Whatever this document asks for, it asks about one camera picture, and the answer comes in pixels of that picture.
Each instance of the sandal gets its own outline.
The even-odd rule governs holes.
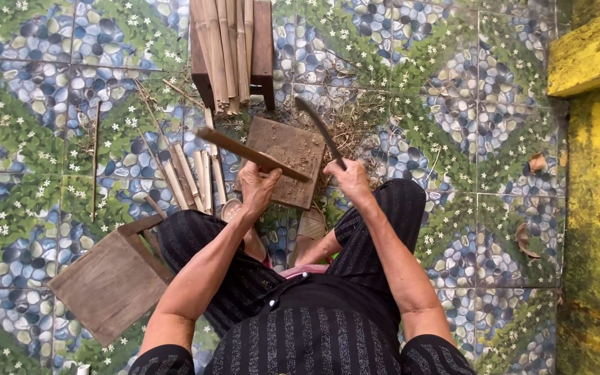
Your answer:
[[[227,201],[221,208],[221,219],[227,223],[230,223],[231,220],[233,220],[233,218],[238,215],[237,213],[240,212],[240,209],[236,209],[235,211],[231,212],[229,216],[225,216],[226,212],[230,211],[233,208],[233,206],[237,205],[240,205],[240,207],[242,206],[242,202],[237,198],[233,198]],[[270,255],[267,253],[267,250],[261,242],[261,238],[258,236],[258,233],[256,233],[256,230],[254,230],[254,239],[258,242],[257,245],[259,246],[259,249],[265,251],[265,257],[263,258],[261,263],[267,268],[272,268],[272,261],[270,260]]]
[[[297,235],[306,235],[313,240],[320,240],[325,237],[327,225],[325,223],[325,215],[317,206],[312,206],[309,211],[303,212],[300,218]],[[296,242],[295,249],[289,254],[289,268],[295,267],[295,261],[298,258],[298,253],[302,250],[298,249]],[[332,258],[326,259],[328,264],[332,262]]]

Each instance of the tiled floor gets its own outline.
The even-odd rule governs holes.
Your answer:
[[[554,373],[565,116],[544,87],[547,44],[566,23],[554,0],[273,0],[280,110],[269,115],[289,118],[294,95],[329,121],[359,107],[373,178],[427,189],[416,256],[479,374]],[[135,359],[148,316],[101,348],[46,285],[109,230],[153,212],[145,194],[177,210],[136,130],[169,158],[136,86],[157,100],[171,141],[187,155],[204,148],[191,132],[202,112],[162,82],[188,69],[188,25],[189,0],[0,0],[0,374],[71,374],[80,362],[118,374]],[[249,115],[217,124],[239,139]],[[531,173],[539,152],[547,167]],[[232,192],[239,160],[222,157]],[[348,207],[335,187],[317,200],[330,225]],[[298,220],[273,207],[259,223],[277,269]],[[518,250],[522,223],[538,260]],[[201,319],[198,367],[216,345]]]

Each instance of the painted leaf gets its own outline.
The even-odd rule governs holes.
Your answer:
[[[529,169],[531,173],[536,172],[537,170],[543,169],[547,167],[547,162],[545,161],[545,157],[543,156],[543,151],[539,151],[529,158]]]
[[[520,247],[520,250],[529,255],[531,258],[540,258],[541,256],[533,251],[527,249],[529,245],[529,234],[527,234],[527,223],[520,224],[515,230],[515,239],[517,241],[517,245]]]

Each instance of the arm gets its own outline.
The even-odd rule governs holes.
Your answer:
[[[453,342],[441,302],[416,257],[397,237],[395,230],[379,208],[371,193],[365,168],[357,161],[344,160],[343,171],[333,161],[324,173],[334,175],[362,216],[377,249],[390,291],[399,308],[404,325],[404,337],[410,341],[422,334],[432,334]]]
[[[240,171],[244,200],[240,212],[168,285],[149,319],[139,355],[164,344],[180,345],[191,352],[196,320],[217,293],[240,241],[267,207],[281,175],[281,170],[275,169],[263,179],[258,169],[249,162]]]

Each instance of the black striped shirt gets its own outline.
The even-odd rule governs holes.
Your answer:
[[[189,351],[153,348],[129,375],[194,375]],[[475,375],[454,345],[434,335],[414,337],[401,353],[376,324],[354,311],[280,308],[229,330],[204,374]]]

